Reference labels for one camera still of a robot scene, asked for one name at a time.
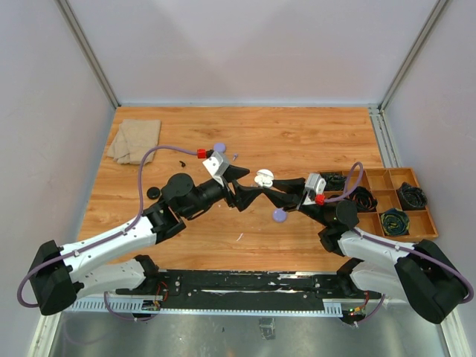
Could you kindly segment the white earbud case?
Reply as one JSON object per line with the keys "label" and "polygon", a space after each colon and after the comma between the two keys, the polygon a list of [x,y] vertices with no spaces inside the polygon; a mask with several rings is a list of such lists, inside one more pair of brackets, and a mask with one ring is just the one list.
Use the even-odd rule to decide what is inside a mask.
{"label": "white earbud case", "polygon": [[254,177],[254,182],[257,184],[258,187],[270,188],[273,185],[273,181],[274,174],[268,169],[258,170]]}

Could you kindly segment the black earbud case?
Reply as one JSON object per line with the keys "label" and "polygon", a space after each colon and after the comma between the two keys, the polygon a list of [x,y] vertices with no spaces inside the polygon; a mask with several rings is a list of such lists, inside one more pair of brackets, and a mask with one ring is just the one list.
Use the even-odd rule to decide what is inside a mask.
{"label": "black earbud case", "polygon": [[156,200],[160,197],[161,191],[158,187],[150,187],[146,192],[147,198],[150,200]]}

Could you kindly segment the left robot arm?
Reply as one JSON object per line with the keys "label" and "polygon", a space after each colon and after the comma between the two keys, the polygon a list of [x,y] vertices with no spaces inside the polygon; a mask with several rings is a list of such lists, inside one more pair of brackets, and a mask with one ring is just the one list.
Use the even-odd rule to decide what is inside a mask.
{"label": "left robot arm", "polygon": [[32,306],[49,316],[100,292],[138,289],[145,295],[153,293],[159,285],[153,263],[139,257],[114,266],[111,260],[173,238],[186,228],[187,220],[201,216],[221,200],[243,211],[272,185],[271,179],[258,176],[253,187],[244,187],[238,181],[249,173],[247,169],[233,165],[221,169],[211,159],[204,164],[209,180],[196,185],[186,173],[171,176],[156,203],[141,207],[134,219],[116,228],[76,243],[57,245],[50,240],[41,244],[27,276],[36,298]]}

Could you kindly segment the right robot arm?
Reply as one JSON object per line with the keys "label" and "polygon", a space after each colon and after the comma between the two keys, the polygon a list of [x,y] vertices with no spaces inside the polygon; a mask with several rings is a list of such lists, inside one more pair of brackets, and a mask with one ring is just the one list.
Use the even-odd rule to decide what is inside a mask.
{"label": "right robot arm", "polygon": [[345,195],[327,198],[323,179],[267,182],[260,189],[283,210],[296,210],[323,225],[322,246],[349,257],[341,267],[338,291],[347,298],[361,291],[403,300],[425,320],[441,323],[458,305],[475,296],[471,283],[434,242],[397,242],[370,234],[357,224],[356,205]]}

